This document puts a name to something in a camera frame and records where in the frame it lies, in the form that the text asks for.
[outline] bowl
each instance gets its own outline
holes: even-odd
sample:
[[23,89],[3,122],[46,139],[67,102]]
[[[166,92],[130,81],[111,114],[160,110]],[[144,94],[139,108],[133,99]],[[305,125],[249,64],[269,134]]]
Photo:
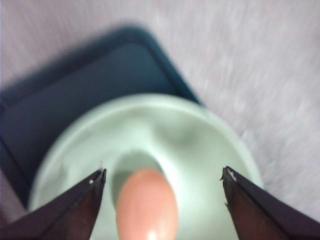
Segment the bowl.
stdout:
[[176,240],[233,240],[222,169],[230,166],[262,186],[250,152],[221,119],[203,106],[162,94],[121,97],[97,106],[55,141],[36,174],[32,211],[100,166],[107,169],[93,240],[119,239],[117,197],[126,178],[153,168],[171,184],[178,205]]

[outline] dark pointed tip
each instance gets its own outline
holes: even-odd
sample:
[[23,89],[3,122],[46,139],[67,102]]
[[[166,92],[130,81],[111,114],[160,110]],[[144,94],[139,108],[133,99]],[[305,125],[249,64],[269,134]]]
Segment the dark pointed tip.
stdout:
[[219,181],[224,179],[224,174],[225,174],[226,168],[227,168],[227,166],[222,168],[222,176]]

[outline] pink egg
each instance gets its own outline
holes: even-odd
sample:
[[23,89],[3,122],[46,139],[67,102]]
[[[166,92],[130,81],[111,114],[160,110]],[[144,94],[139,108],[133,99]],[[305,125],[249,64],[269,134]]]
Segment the pink egg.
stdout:
[[178,229],[175,194],[158,171],[141,169],[124,183],[116,205],[120,240],[174,240]]

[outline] dark blue tray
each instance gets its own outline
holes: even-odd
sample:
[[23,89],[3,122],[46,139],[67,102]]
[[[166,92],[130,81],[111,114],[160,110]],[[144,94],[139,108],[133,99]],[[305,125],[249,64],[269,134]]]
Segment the dark blue tray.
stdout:
[[1,94],[0,166],[25,205],[50,145],[93,107],[138,93],[199,103],[155,40],[135,27],[107,34],[19,82]]

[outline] white carpet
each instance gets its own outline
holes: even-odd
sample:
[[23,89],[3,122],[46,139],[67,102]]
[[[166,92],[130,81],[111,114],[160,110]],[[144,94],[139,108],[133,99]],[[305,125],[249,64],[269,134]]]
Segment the white carpet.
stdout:
[[123,23],[153,33],[266,189],[320,221],[320,1],[2,0],[1,87]]

